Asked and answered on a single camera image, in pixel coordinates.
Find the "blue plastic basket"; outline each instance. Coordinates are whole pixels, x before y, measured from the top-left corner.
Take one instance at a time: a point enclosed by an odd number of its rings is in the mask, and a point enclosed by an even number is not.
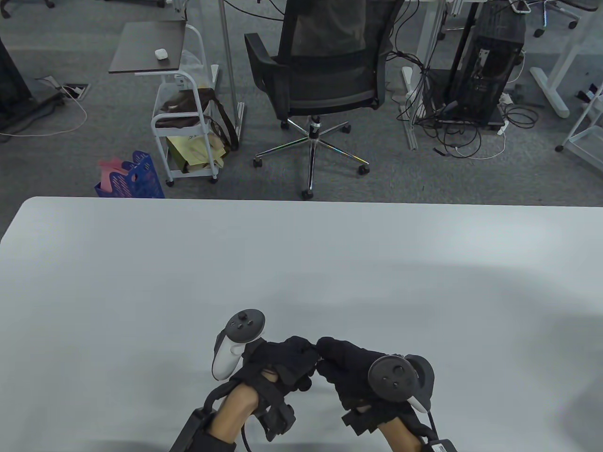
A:
[[[123,162],[121,167],[127,175],[117,172],[109,174],[113,191],[101,190],[98,183],[94,188],[100,198],[165,198],[159,177],[151,156],[142,151],[134,151],[133,162]]]

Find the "chair caster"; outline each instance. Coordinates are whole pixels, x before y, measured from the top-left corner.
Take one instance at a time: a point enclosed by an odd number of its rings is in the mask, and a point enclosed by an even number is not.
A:
[[[312,191],[311,191],[311,190],[304,190],[304,191],[302,191],[302,192],[301,192],[301,198],[302,198],[304,201],[307,201],[307,200],[309,200],[309,199],[312,199],[313,197],[314,197],[314,193],[312,193]]]

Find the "chrome chair base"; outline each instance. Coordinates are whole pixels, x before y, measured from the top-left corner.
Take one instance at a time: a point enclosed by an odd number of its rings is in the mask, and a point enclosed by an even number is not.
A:
[[[314,125],[314,130],[320,129],[320,123],[318,123],[318,124],[313,123],[313,125]],[[314,160],[315,160],[316,148],[318,146],[327,148],[339,155],[343,155],[344,157],[347,157],[348,159],[353,160],[354,162],[360,163],[360,166],[358,167],[359,175],[364,176],[365,174],[368,174],[370,172],[369,163],[366,160],[363,160],[360,157],[350,154],[349,152],[345,152],[345,151],[333,146],[331,143],[322,139],[323,135],[326,135],[327,133],[334,132],[337,130],[341,130],[343,133],[349,133],[352,129],[352,126],[350,125],[350,123],[348,121],[342,122],[341,124],[338,124],[334,127],[330,127],[326,130],[319,131],[318,134],[316,134],[316,133],[312,134],[309,130],[305,130],[303,127],[297,125],[295,122],[293,122],[290,119],[288,119],[286,123],[283,122],[281,124],[282,128],[289,128],[288,126],[293,126],[296,130],[301,132],[304,136],[302,138],[299,138],[299,140],[285,143],[284,145],[276,146],[275,148],[268,149],[267,151],[257,153],[255,155],[255,158],[253,159],[253,166],[255,168],[261,167],[262,166],[262,157],[265,157],[266,155],[274,154],[275,152],[283,151],[284,149],[291,148],[295,145],[309,142],[310,158],[309,158],[309,166],[308,166],[308,188],[301,192],[302,199],[308,200],[308,199],[312,199],[314,197],[314,192],[312,191],[312,189],[314,188]]]

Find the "black computer case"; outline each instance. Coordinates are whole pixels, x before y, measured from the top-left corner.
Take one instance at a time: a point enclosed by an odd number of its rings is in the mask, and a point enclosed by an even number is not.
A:
[[[514,13],[508,0],[483,4],[449,96],[458,102],[455,116],[488,124],[519,61],[525,31],[525,15]]]

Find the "vr controller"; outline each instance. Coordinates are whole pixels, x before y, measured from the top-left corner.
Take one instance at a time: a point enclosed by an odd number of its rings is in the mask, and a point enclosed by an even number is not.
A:
[[[213,348],[212,375],[216,380],[229,378],[243,354],[253,352],[265,324],[266,317],[257,309],[245,309],[230,318]],[[434,380],[431,364],[417,355],[383,356],[368,371],[368,384],[375,394],[391,402],[408,401],[421,413],[431,410]]]

